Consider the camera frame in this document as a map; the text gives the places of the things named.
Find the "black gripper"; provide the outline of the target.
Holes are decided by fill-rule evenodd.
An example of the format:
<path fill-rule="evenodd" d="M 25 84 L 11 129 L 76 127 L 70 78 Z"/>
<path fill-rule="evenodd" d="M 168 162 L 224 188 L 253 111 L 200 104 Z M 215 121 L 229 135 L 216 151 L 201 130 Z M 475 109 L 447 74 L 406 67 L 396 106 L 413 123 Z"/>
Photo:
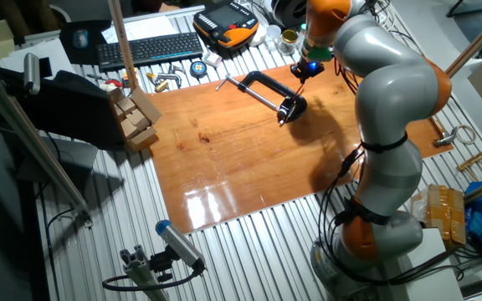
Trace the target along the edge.
<path fill-rule="evenodd" d="M 314 78 L 325 70 L 324 64 L 316 61 L 301 59 L 297 64 L 290 66 L 290 72 L 301 82 Z"/>

